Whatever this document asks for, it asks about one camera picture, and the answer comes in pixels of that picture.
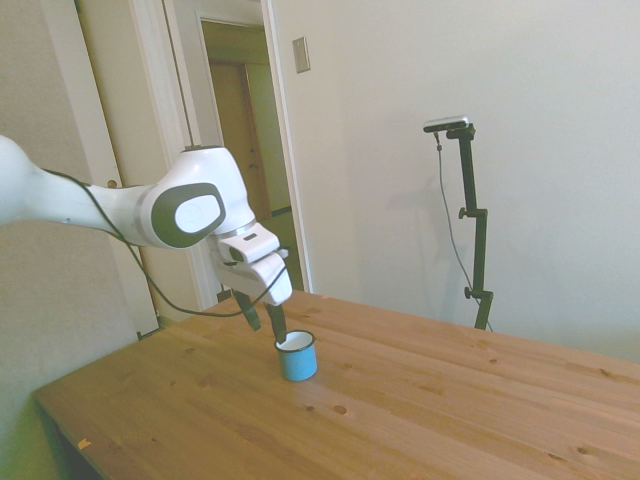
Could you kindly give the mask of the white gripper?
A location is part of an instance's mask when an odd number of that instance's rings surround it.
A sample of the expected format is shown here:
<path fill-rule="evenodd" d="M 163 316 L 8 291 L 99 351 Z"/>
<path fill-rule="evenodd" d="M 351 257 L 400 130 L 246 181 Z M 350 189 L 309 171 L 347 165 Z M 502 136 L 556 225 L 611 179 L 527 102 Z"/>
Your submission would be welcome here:
<path fill-rule="evenodd" d="M 281 304 L 292 295 L 292 284 L 278 247 L 278 240 L 220 240 L 214 270 L 223 285 L 236 290 L 234 298 L 254 331 L 261 328 L 261 321 L 250 297 L 264 294 L 275 340 L 283 343 L 288 329 Z"/>

